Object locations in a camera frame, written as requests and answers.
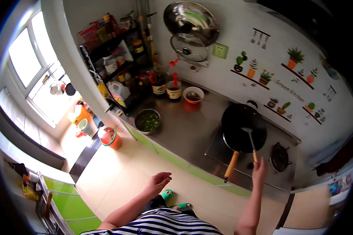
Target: striped shirt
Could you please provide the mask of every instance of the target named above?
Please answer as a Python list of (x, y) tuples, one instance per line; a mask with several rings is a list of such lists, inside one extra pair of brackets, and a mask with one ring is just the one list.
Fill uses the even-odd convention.
[(112, 235), (112, 234), (207, 234), (217, 235), (221, 232), (213, 225), (199, 220), (181, 210), (160, 208), (146, 211), (131, 223), (116, 229), (93, 230), (80, 235)]

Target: green slipper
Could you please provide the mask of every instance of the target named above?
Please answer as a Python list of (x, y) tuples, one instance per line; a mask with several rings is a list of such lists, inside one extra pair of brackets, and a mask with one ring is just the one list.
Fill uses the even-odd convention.
[(165, 200), (165, 202), (167, 202), (170, 198), (170, 196), (173, 194), (173, 191), (171, 189), (166, 189), (165, 191), (163, 191), (163, 193), (161, 194), (161, 196), (163, 197), (163, 199)]
[(189, 209), (192, 209), (192, 204), (191, 203), (183, 203), (183, 204), (179, 204), (179, 205), (175, 205), (175, 206), (180, 206), (180, 209), (185, 209), (187, 208), (187, 204), (190, 205)]

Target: plastic jug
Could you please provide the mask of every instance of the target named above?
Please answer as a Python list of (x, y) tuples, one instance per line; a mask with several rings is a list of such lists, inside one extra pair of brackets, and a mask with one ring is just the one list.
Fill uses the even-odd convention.
[(127, 107), (129, 105), (129, 89), (123, 86), (118, 81), (113, 81), (108, 83), (108, 90), (113, 96), (114, 100), (117, 101), (121, 106)]

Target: wok handle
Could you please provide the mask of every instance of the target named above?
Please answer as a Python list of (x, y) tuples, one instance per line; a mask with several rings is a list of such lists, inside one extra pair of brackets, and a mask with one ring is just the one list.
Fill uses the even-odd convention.
[(226, 172), (225, 172), (225, 183), (227, 182), (228, 178), (230, 178), (231, 174), (233, 173), (235, 163), (237, 163), (237, 160), (238, 160), (238, 155), (239, 155), (239, 152), (234, 151), (233, 156), (231, 157), (229, 166), (227, 167)]
[(254, 156), (254, 162), (259, 163), (259, 160), (257, 159), (257, 153), (256, 151), (252, 152), (252, 155)]

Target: metal spatula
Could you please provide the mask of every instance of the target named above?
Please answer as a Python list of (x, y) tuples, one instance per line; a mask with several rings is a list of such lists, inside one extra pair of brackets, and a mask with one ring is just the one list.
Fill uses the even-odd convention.
[(241, 129), (248, 133), (249, 140), (250, 140), (251, 146), (252, 146), (252, 155), (254, 156), (254, 162), (259, 163), (259, 161), (257, 159), (255, 145), (254, 145), (254, 142), (252, 141), (252, 136), (251, 136), (252, 129), (251, 128), (245, 128), (245, 127), (241, 127)]

